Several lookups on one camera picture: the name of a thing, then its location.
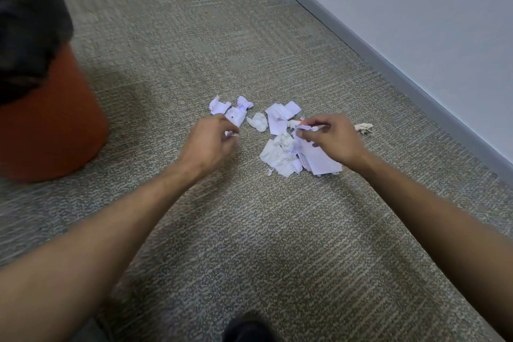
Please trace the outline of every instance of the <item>torn paper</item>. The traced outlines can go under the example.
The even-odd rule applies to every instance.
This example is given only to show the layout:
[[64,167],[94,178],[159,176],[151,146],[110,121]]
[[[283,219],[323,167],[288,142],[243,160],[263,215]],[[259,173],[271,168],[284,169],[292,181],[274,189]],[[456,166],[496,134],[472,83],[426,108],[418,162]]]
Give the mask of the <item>torn paper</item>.
[[269,131],[273,135],[280,135],[287,132],[287,120],[299,113],[301,108],[293,101],[287,105],[274,103],[265,112],[269,117]]
[[282,146],[290,148],[290,135],[279,135],[274,139],[269,139],[264,150],[260,153],[260,159],[274,168],[280,175],[289,177],[292,173],[299,173],[298,157],[291,151],[286,151]]
[[[318,127],[299,125],[301,130],[317,131]],[[294,133],[294,139],[298,142],[298,157],[306,170],[310,170],[314,175],[325,175],[328,173],[337,173],[342,171],[342,164],[332,160],[320,147],[313,147],[313,142],[307,142],[299,138]]]
[[316,176],[342,171],[342,164],[329,158],[320,147],[313,147],[313,142],[301,139],[299,150],[304,156],[303,159],[307,162],[307,166]]
[[241,110],[247,110],[248,108],[253,107],[253,103],[248,101],[244,96],[239,96],[237,99],[237,107]]
[[224,114],[226,112],[226,110],[228,108],[230,108],[230,105],[231,103],[230,102],[226,102],[226,103],[223,103],[221,101],[219,101],[219,95],[217,95],[211,102],[210,104],[208,105],[209,109],[210,109],[210,113],[212,115],[216,115],[216,114]]
[[289,120],[289,121],[287,121],[287,127],[289,129],[295,129],[296,127],[299,126],[299,124],[301,122],[302,122],[301,120]]
[[230,108],[225,116],[235,126],[240,127],[246,117],[247,109],[251,107],[253,107],[253,103],[247,101],[244,96],[239,96],[239,99],[237,99],[237,107]]
[[355,125],[355,130],[361,132],[363,135],[367,135],[367,133],[374,132],[371,130],[373,127],[372,123],[359,123],[358,125]]
[[244,122],[246,113],[246,110],[241,110],[238,107],[232,107],[226,112],[225,116],[235,126],[240,127],[240,125],[242,125],[242,122]]
[[250,117],[246,117],[249,125],[260,131],[261,133],[267,130],[267,119],[265,115],[261,112],[257,112],[253,119]]

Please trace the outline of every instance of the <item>pile of paper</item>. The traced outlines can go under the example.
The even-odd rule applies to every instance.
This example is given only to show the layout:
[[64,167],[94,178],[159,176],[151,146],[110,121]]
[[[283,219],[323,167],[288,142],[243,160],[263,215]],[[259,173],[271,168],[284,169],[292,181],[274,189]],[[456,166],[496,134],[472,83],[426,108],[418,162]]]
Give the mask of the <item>pile of paper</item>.
[[[293,101],[286,105],[279,103],[271,105],[265,110],[268,119],[261,112],[256,113],[253,118],[246,117],[247,110],[253,107],[253,103],[244,96],[239,96],[236,107],[230,108],[230,106],[230,102],[222,103],[219,96],[216,96],[209,105],[212,114],[225,114],[226,118],[236,126],[242,125],[246,118],[249,125],[262,133],[269,125],[270,133],[276,137],[267,141],[264,150],[260,153],[260,159],[280,175],[289,177],[292,173],[299,174],[303,168],[317,176],[342,171],[342,165],[329,158],[320,147],[314,147],[313,142],[306,142],[296,135],[296,129],[316,131],[317,128],[300,125],[301,120],[292,119],[301,111]],[[355,126],[356,130],[363,134],[372,132],[371,127],[369,123]]]

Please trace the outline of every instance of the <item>hand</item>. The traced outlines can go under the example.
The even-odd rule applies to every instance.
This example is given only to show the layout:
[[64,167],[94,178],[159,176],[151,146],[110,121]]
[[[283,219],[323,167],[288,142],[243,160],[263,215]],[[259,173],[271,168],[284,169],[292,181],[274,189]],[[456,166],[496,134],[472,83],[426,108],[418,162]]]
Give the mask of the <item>hand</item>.
[[302,125],[326,125],[318,131],[298,130],[297,135],[314,142],[333,160],[358,172],[370,152],[363,138],[344,114],[319,114],[304,120]]
[[239,128],[224,115],[200,119],[190,131],[177,163],[193,171],[196,180],[214,172],[239,145],[239,136],[225,136],[225,131],[239,132]]

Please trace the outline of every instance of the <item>orange trash can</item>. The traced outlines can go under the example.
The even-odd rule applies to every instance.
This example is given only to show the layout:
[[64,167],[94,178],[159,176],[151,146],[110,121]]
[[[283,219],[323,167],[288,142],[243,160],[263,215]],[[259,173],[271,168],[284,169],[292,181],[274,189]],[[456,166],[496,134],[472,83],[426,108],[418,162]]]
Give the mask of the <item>orange trash can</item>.
[[70,44],[63,45],[41,87],[0,105],[0,176],[23,182],[65,176],[96,156],[108,134]]

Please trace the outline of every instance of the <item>gray carpet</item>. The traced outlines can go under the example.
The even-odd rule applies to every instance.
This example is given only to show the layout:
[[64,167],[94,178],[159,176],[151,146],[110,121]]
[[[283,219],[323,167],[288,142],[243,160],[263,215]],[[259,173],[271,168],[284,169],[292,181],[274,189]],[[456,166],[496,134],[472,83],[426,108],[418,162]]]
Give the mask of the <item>gray carpet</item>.
[[[79,172],[0,182],[0,264],[176,158],[216,95],[375,125],[371,150],[513,236],[513,192],[294,0],[67,0],[111,127]],[[285,341],[488,340],[480,318],[355,173],[267,176],[269,135],[165,216],[102,309],[118,340],[220,340],[258,309]]]

